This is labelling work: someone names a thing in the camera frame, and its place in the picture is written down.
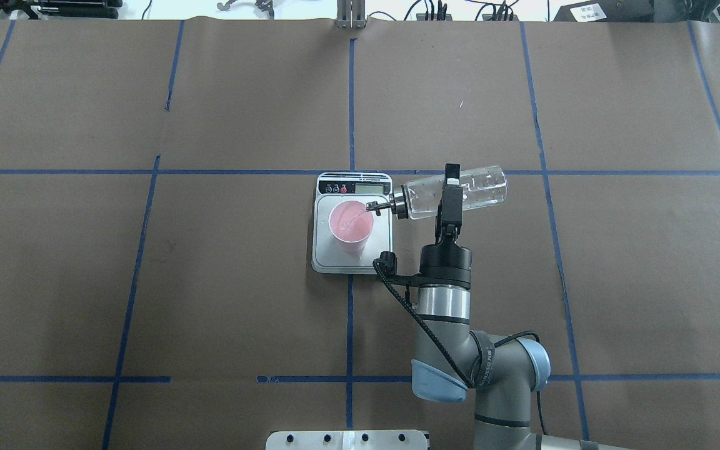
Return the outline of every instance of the clear water bottle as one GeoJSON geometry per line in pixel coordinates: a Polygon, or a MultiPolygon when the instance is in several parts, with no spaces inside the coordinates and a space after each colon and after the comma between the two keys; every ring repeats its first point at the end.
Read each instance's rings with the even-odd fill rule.
{"type": "MultiPolygon", "coordinates": [[[[398,219],[424,219],[438,214],[438,203],[443,195],[444,176],[424,177],[412,180],[394,189],[389,201],[382,204],[369,203],[369,211],[391,208],[398,219]]],[[[478,167],[460,172],[463,188],[463,211],[485,208],[505,201],[508,197],[508,179],[499,166],[478,167]]]]}

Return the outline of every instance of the liquid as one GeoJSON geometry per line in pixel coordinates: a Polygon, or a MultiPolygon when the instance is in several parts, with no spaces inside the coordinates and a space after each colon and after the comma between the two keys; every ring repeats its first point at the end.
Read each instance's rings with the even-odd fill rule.
{"type": "Polygon", "coordinates": [[[374,225],[374,216],[368,216],[366,205],[361,202],[346,202],[340,205],[334,213],[332,232],[338,239],[346,242],[358,242],[371,234],[374,225]]]}
{"type": "Polygon", "coordinates": [[[338,230],[340,230],[340,231],[349,230],[349,228],[352,228],[352,226],[354,225],[355,220],[360,219],[360,216],[362,216],[363,214],[368,214],[368,213],[371,213],[371,211],[362,211],[360,213],[357,213],[354,215],[354,217],[352,217],[349,220],[349,222],[344,222],[343,217],[341,217],[341,224],[337,227],[338,230]]]}

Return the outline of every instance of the pink cup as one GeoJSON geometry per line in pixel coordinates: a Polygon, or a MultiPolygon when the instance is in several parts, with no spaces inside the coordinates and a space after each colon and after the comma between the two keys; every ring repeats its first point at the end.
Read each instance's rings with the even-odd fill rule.
{"type": "Polygon", "coordinates": [[[329,213],[329,230],[338,244],[349,253],[359,253],[366,247],[374,229],[374,213],[366,211],[366,203],[346,200],[329,213]]]}

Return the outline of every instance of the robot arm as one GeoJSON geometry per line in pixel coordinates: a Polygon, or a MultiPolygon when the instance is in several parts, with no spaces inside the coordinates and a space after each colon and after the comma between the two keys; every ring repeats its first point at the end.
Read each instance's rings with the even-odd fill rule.
{"type": "MultiPolygon", "coordinates": [[[[595,442],[538,436],[529,430],[531,392],[546,387],[551,364],[539,342],[521,336],[472,331],[471,251],[457,245],[463,225],[460,166],[447,164],[435,219],[435,243],[422,248],[419,273],[396,274],[396,256],[383,252],[374,260],[380,281],[411,314],[417,331],[412,359],[412,392],[437,402],[462,402],[477,389],[474,450],[582,449],[613,450],[595,442]],[[393,285],[418,288],[417,303],[393,285]]],[[[374,210],[380,205],[369,204],[374,210]]]]}

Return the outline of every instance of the light blue cap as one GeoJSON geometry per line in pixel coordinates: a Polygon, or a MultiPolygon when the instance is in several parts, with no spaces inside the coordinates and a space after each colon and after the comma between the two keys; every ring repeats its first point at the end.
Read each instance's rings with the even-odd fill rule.
{"type": "Polygon", "coordinates": [[[412,359],[412,393],[425,401],[459,403],[465,401],[468,387],[454,376],[429,364],[412,359]]]}
{"type": "Polygon", "coordinates": [[[543,345],[532,339],[518,338],[517,341],[526,350],[529,358],[532,359],[532,368],[535,369],[535,393],[549,384],[549,375],[552,373],[552,365],[549,362],[549,354],[546,353],[543,345]]]}

